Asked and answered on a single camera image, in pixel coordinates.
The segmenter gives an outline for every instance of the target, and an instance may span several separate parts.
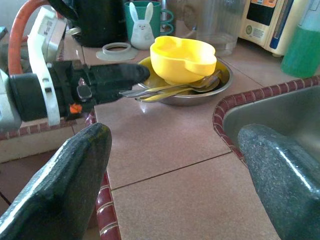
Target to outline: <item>black pot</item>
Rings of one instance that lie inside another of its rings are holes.
[[[49,0],[81,32],[73,37],[85,47],[102,47],[127,40],[125,0]]]

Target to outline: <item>bunny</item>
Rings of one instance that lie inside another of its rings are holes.
[[[146,6],[144,19],[138,19],[138,13],[133,2],[129,4],[131,18],[134,22],[131,37],[131,44],[137,49],[148,50],[155,42],[155,37],[150,26],[152,15],[154,14],[154,6],[149,2]]]

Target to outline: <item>kitchen counter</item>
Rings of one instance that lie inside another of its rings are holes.
[[[96,51],[84,47],[82,62],[106,64]],[[141,51],[130,62],[148,55]],[[225,96],[295,78],[281,72],[281,58],[245,40],[222,59],[234,82],[205,104],[181,107],[121,98],[95,107],[97,121],[112,132],[107,173],[121,239],[279,239],[248,169],[214,131],[212,117]],[[100,229],[103,238],[108,225]]]

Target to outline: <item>orange hose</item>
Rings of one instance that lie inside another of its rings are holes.
[[[8,68],[10,75],[23,73],[20,64],[20,50],[24,30],[31,14],[43,5],[49,5],[48,0],[28,0],[15,16],[8,48]]]

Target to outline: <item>yellow bowl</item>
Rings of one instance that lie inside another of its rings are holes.
[[[150,47],[154,71],[168,84],[188,84],[214,73],[217,59],[210,44],[174,36],[159,36]]]

